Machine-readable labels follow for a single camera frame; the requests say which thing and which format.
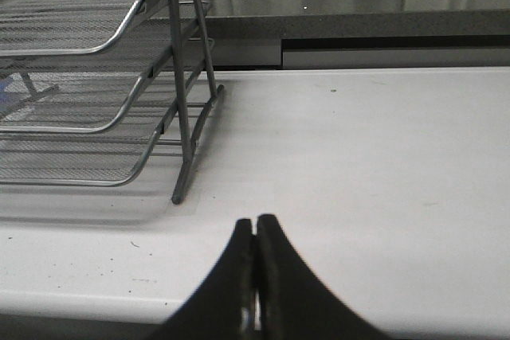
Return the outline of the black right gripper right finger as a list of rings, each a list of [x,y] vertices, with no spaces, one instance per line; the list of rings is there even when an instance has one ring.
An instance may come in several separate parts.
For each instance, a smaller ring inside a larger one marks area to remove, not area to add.
[[[321,282],[277,218],[257,220],[262,334],[266,339],[388,339]]]

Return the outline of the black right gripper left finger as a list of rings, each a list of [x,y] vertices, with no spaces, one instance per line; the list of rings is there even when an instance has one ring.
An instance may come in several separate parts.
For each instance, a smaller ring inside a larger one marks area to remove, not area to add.
[[[251,339],[254,334],[252,222],[236,222],[217,263],[150,339]]]

